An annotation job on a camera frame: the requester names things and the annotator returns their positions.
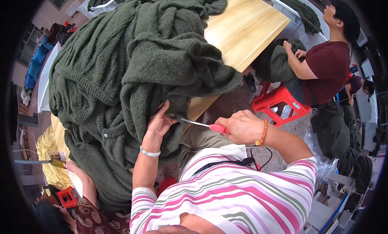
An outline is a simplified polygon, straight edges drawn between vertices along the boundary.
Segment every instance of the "hair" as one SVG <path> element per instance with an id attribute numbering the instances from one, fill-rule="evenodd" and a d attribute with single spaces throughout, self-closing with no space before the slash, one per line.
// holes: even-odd
<path id="1" fill-rule="evenodd" d="M 348 42 L 353 42 L 360 36 L 360 22 L 353 9 L 344 1 L 331 0 L 336 8 L 334 18 L 343 22 L 343 35 Z"/>
<path id="2" fill-rule="evenodd" d="M 43 34 L 48 36 L 50 34 L 50 30 L 48 28 L 45 28 Z"/>
<path id="3" fill-rule="evenodd" d="M 362 88 L 368 90 L 368 95 L 369 95 L 368 102 L 369 102 L 369 100 L 371 98 L 371 95 L 374 94 L 374 84 L 373 84 L 373 82 L 365 79 L 364 86 Z"/>
<path id="4" fill-rule="evenodd" d="M 65 215 L 50 202 L 46 200 L 38 201 L 35 210 L 38 220 L 46 233 L 74 234 L 70 224 L 65 220 Z"/>

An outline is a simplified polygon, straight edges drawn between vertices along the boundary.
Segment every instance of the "white jade bangle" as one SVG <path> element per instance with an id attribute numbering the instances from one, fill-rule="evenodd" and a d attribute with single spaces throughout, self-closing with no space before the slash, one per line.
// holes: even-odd
<path id="1" fill-rule="evenodd" d="M 141 151 L 144 155 L 146 155 L 146 156 L 159 156 L 159 155 L 160 155 L 160 150 L 159 150 L 159 152 L 157 152 L 157 153 L 151 153 L 151 152 L 145 151 L 145 150 L 143 149 L 142 146 L 140 146 L 140 151 Z"/>

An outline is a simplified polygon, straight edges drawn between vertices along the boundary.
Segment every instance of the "woman's left hand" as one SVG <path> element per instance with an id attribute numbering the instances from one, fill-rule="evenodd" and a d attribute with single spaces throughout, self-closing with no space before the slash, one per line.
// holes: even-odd
<path id="1" fill-rule="evenodd" d="M 170 102 L 166 100 L 159 105 L 159 111 L 151 117 L 148 122 L 147 132 L 143 138 L 142 147 L 148 152 L 158 152 L 162 144 L 163 136 L 170 129 L 171 125 L 177 123 L 176 120 L 165 114 L 170 107 Z"/>
<path id="2" fill-rule="evenodd" d="M 292 49 L 292 44 L 290 44 L 289 42 L 287 42 L 286 40 L 284 40 L 284 42 L 283 42 L 283 47 L 285 48 L 285 49 Z"/>

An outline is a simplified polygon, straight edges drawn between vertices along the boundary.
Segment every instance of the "red scissors handle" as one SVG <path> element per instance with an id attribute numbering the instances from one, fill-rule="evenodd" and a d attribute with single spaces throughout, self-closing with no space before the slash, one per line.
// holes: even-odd
<path id="1" fill-rule="evenodd" d="M 216 125 L 216 124 L 209 125 L 209 129 L 220 132 L 220 133 L 230 134 L 230 131 L 228 129 L 226 129 L 225 126 L 222 126 L 222 125 Z"/>

